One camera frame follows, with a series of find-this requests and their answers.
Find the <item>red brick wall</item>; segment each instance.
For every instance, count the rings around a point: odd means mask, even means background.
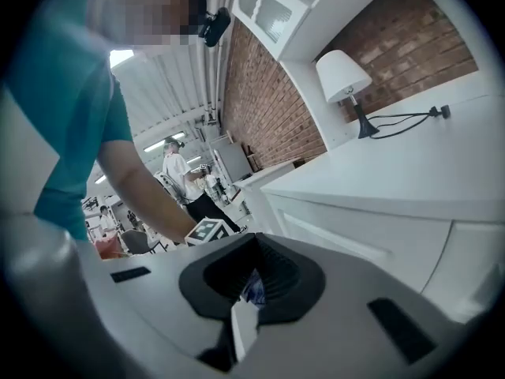
[[[356,94],[365,113],[477,71],[453,24],[433,0],[374,0],[324,49],[340,49],[372,77]],[[355,119],[346,100],[346,115]]]
[[[477,70],[433,0],[374,0],[320,56],[333,49],[346,52],[372,77],[373,83],[356,94],[367,113]],[[347,119],[354,119],[349,100],[345,105]],[[289,77],[239,20],[232,36],[223,124],[244,147],[251,146],[263,167],[325,152]]]
[[[235,21],[223,112],[224,129],[256,153],[262,167],[326,151],[289,76],[260,41]]]

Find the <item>ceiling light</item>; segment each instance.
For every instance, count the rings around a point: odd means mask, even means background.
[[[154,150],[160,146],[163,146],[165,144],[165,139],[163,139],[162,141],[159,141],[158,143],[154,143],[152,144],[151,146],[149,146],[148,148],[145,148],[144,151],[147,153],[147,152],[150,152],[151,150]]]
[[[102,177],[100,177],[99,179],[97,179],[95,181],[95,184],[100,184],[101,182],[104,182],[105,180],[107,180],[107,177],[105,175],[102,175]]]
[[[172,135],[171,137],[173,139],[181,139],[182,137],[186,136],[186,134],[184,132],[179,132],[179,133],[176,133],[175,135]]]
[[[126,59],[130,59],[133,56],[133,51],[131,49],[126,49],[124,51],[111,51],[110,52],[110,68],[124,62]]]
[[[188,160],[187,163],[192,163],[193,161],[200,160],[201,158],[202,158],[202,156],[193,157],[192,159]]]

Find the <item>power cord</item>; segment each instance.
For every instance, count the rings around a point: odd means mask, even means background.
[[[399,130],[398,132],[390,133],[389,135],[383,135],[383,136],[378,136],[374,137],[371,136],[370,138],[372,139],[386,139],[387,137],[393,137],[393,136],[398,136],[407,130],[411,130],[412,128],[415,128],[416,126],[419,126],[421,123],[426,121],[426,119],[433,117],[436,118],[439,115],[442,115],[442,118],[448,119],[451,116],[451,110],[449,109],[448,105],[444,105],[443,107],[440,108],[440,111],[436,109],[436,107],[432,107],[429,112],[414,112],[411,114],[394,114],[394,115],[375,115],[373,117],[370,117],[368,120],[375,119],[375,118],[404,118],[401,121],[394,122],[394,123],[385,123],[382,125],[376,126],[377,129],[379,129],[381,126],[394,126],[398,125],[399,123],[402,123],[404,121],[407,121],[408,119],[414,118],[414,117],[424,117],[422,120],[419,122],[414,123],[413,125],[409,126],[408,128]]]

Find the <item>white cabinet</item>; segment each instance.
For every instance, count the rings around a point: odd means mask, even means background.
[[[268,196],[283,235],[364,258],[421,292],[451,227],[446,220],[361,212]]]
[[[495,301],[505,278],[505,225],[456,222],[423,294],[456,321]]]
[[[505,112],[490,96],[451,112],[349,141],[262,191],[283,235],[369,260],[466,322],[505,278]]]
[[[235,0],[233,14],[278,59],[309,7],[306,0]]]
[[[279,222],[275,218],[274,211],[260,188],[294,170],[293,162],[295,160],[296,159],[292,159],[275,166],[265,168],[243,181],[237,181],[234,183],[237,188],[242,190],[245,197],[245,203],[249,208],[249,211],[251,211],[252,217],[258,224],[260,231],[264,233],[281,235],[282,230]]]

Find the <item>black pants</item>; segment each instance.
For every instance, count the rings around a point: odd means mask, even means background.
[[[235,233],[240,231],[240,227],[237,226],[206,193],[203,193],[200,198],[193,201],[191,204],[187,204],[186,208],[188,209],[188,214],[190,214],[197,223],[203,218],[221,219],[224,220]]]

